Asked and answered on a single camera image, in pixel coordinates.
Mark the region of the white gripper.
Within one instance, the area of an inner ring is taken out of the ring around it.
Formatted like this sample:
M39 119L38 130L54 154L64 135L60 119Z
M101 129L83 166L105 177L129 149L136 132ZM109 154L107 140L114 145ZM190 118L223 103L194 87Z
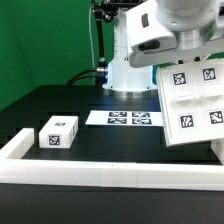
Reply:
M133 8L127 12L129 63L191 61L224 51L220 8Z

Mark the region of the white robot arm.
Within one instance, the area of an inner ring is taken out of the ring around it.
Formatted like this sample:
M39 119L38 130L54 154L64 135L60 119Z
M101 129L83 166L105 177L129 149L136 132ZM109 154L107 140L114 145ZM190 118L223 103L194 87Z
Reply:
M114 21L107 91L150 91L154 65L224 51L224 0L102 0L101 7Z

